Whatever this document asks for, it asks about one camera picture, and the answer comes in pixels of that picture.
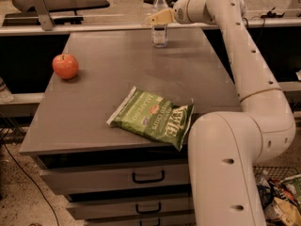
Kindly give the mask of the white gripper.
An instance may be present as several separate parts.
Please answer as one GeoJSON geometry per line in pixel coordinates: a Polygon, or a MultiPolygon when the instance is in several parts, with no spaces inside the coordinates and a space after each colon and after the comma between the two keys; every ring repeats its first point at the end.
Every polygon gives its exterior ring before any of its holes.
{"type": "Polygon", "coordinates": [[[178,0],[171,8],[152,13],[146,23],[151,25],[171,24],[175,20],[180,24],[204,23],[208,20],[206,0],[178,0]]]}

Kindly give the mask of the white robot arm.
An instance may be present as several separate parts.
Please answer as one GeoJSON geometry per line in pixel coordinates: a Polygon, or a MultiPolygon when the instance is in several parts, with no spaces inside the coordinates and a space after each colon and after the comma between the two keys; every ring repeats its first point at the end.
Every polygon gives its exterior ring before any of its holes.
{"type": "Polygon", "coordinates": [[[266,226],[253,166],[292,144],[293,112],[249,35],[243,0],[178,0],[148,24],[216,24],[226,47],[241,111],[199,117],[188,137],[197,226],[266,226]]]}

